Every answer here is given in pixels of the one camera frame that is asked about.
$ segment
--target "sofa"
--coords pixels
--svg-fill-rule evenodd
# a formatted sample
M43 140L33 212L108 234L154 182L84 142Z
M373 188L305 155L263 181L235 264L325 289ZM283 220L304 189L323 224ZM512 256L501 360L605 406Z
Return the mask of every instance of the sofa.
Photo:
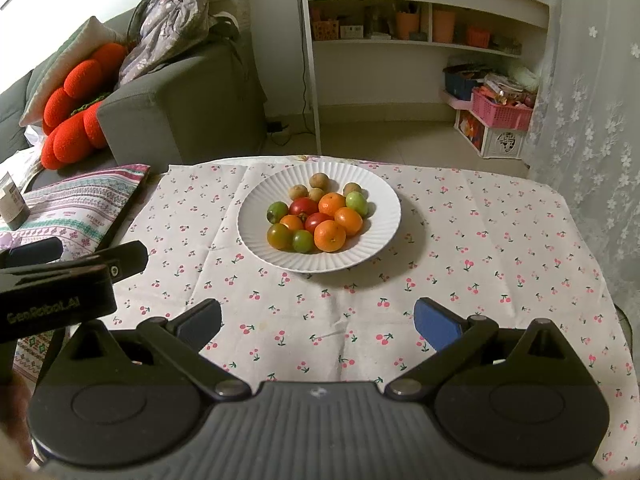
M131 14L106 25L126 35ZM43 66L0 94L0 162L28 147L18 120L29 81ZM110 94L97 114L109 147L61 170L42 171L31 189L123 164L148 164L153 173L162 173L169 164L257 155L266 138L264 101L250 32L241 33L235 44L212 35Z

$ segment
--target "paper plate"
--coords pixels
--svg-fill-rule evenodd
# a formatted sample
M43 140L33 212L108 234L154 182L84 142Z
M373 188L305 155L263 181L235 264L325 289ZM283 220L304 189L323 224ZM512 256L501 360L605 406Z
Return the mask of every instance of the paper plate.
M309 187L309 178L315 173L329 176L329 191L342 192L349 182L360 184L370 212L362 232L347 238L344 247L335 253L299 254L273 249L267 243L267 209L279 200L290 204L289 188L296 184ZM389 184L359 166L331 161L297 164L267 177L249 192L238 213L238 233L249 251L273 266L307 274L346 269L367 260L389 243L399 224L400 201Z

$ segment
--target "tablecloth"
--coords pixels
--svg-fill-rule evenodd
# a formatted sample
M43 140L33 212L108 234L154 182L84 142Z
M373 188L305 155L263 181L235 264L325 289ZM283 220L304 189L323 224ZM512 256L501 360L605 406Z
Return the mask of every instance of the tablecloth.
M350 161L396 190L396 236L351 269L283 272L242 245L238 209L270 174L318 158L171 167L121 236L144 242L149 262L115 286L118 310L107 326L172 318L213 297L223 327L202 354L254 389L264 380L371 380L383 388L433 354L413 325L420 297L508 328L549 317L609 404L594 462L604 472L640 462L634 366L600 267L560 195L500 174Z

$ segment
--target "baseboard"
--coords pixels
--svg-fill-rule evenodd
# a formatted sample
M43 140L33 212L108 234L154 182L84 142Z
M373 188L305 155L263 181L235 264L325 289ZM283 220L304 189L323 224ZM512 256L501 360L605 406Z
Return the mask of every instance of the baseboard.
M453 122L455 110L444 103L382 103L364 105L321 106L320 124L359 123L365 121L442 121ZM314 130L313 115L302 114L270 117L268 121L288 124L292 133Z

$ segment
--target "orange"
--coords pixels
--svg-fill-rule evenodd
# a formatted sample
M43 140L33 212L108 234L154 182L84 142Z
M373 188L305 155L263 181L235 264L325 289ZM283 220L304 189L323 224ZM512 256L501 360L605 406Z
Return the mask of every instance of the orange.
M286 225L289 228L289 231L300 231L300 229L305 228L302 220L295 215L283 216L280 219L280 223Z
M344 245L346 239L346 231L334 220L325 220L314 231L314 243L325 253L337 251Z
M318 202L318 211L334 217L335 212L346 206L346 200L340 193L327 193Z
M335 212L335 221L346 231L347 236L358 233L362 227L362 217L353 209L341 207Z

